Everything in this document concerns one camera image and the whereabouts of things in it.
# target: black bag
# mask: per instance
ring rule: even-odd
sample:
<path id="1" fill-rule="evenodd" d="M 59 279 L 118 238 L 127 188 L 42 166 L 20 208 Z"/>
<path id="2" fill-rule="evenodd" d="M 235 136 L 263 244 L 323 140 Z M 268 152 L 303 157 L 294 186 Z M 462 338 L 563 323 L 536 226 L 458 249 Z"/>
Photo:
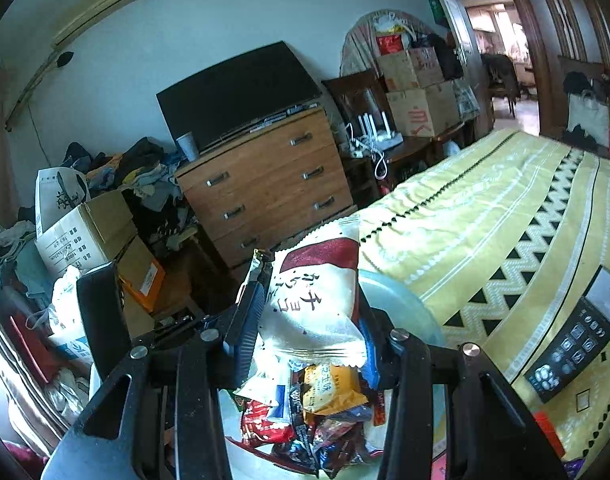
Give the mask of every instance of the black bag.
<path id="1" fill-rule="evenodd" d="M 463 67 L 460 64 L 458 56 L 456 56 L 454 51 L 447 46 L 447 42 L 443 38 L 434 33 L 427 35 L 419 34 L 418 39 L 412 43 L 413 48 L 422 48 L 427 46 L 432 46 L 436 51 L 438 64 L 440 64 L 442 76 L 446 81 L 463 77 Z"/>

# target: air conditioner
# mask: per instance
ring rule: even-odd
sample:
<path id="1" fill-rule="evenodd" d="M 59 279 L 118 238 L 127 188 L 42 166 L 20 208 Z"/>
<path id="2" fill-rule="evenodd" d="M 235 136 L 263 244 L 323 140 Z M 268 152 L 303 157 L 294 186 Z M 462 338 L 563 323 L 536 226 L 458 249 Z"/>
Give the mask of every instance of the air conditioner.
<path id="1" fill-rule="evenodd" d="M 74 41 L 89 27 L 134 0 L 82 0 L 67 12 L 59 21 L 52 46 L 61 50 Z"/>

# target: blanket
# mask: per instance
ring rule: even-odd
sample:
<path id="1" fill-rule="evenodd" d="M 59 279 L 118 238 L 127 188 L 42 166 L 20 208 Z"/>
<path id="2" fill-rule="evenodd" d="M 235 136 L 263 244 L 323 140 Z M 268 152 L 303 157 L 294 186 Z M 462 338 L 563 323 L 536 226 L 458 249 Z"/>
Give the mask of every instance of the blanket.
<path id="1" fill-rule="evenodd" d="M 542 404 L 524 377 L 600 264 L 610 270 L 610 161 L 494 132 L 356 213 L 359 267 L 422 299 L 450 346 L 482 345 L 585 468 L 610 437 L 610 342 Z M 444 421 L 435 454 L 444 449 Z"/>

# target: floor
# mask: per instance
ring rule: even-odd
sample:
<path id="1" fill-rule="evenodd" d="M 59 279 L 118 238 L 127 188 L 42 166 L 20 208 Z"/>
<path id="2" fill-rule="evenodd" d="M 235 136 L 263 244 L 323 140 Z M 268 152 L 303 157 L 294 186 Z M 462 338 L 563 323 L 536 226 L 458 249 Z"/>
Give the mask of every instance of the floor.
<path id="1" fill-rule="evenodd" d="M 538 101 L 523 98 L 515 106 L 516 118 L 509 113 L 507 99 L 493 98 L 495 130 L 503 128 L 520 128 L 528 134 L 537 136 L 540 131 L 540 118 L 538 115 Z"/>

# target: drawer handle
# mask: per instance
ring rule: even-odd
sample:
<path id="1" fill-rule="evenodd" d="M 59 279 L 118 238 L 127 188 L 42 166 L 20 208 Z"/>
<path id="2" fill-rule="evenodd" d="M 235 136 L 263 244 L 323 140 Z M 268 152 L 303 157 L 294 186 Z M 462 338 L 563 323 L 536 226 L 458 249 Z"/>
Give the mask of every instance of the drawer handle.
<path id="1" fill-rule="evenodd" d="M 327 200 L 325 200 L 324 202 L 316 202 L 314 204 L 314 209 L 316 211 L 318 211 L 319 209 L 323 209 L 325 207 L 331 206 L 333 203 L 334 203 L 334 197 L 331 196 Z"/>
<path id="2" fill-rule="evenodd" d="M 207 182 L 205 182 L 205 184 L 207 184 L 209 187 L 216 186 L 216 184 L 221 183 L 226 178 L 229 178 L 229 173 L 227 173 L 227 171 L 223 171 L 220 175 L 210 178 Z"/>
<path id="3" fill-rule="evenodd" d="M 297 146 L 298 144 L 300 144 L 301 142 L 305 142 L 306 140 L 311 139 L 313 136 L 311 133 L 307 132 L 305 135 L 300 136 L 300 137 L 296 137 L 295 139 L 291 139 L 290 140 L 290 144 L 292 146 Z"/>
<path id="4" fill-rule="evenodd" d="M 242 213 L 244 210 L 245 210 L 245 206 L 243 204 L 241 204 L 237 208 L 232 209 L 231 211 L 227 211 L 227 212 L 223 213 L 223 218 L 225 220 L 229 220 L 230 218 L 233 218 L 234 216 Z"/>
<path id="5" fill-rule="evenodd" d="M 313 176 L 323 173 L 325 168 L 323 166 L 318 166 L 315 170 L 311 170 L 309 173 L 303 173 L 303 179 L 309 180 Z"/>
<path id="6" fill-rule="evenodd" d="M 249 240 L 245 240 L 244 242 L 242 242 L 240 244 L 240 248 L 241 249 L 246 249 L 251 245 L 257 244 L 258 243 L 258 236 L 255 236 L 254 238 L 249 238 Z"/>

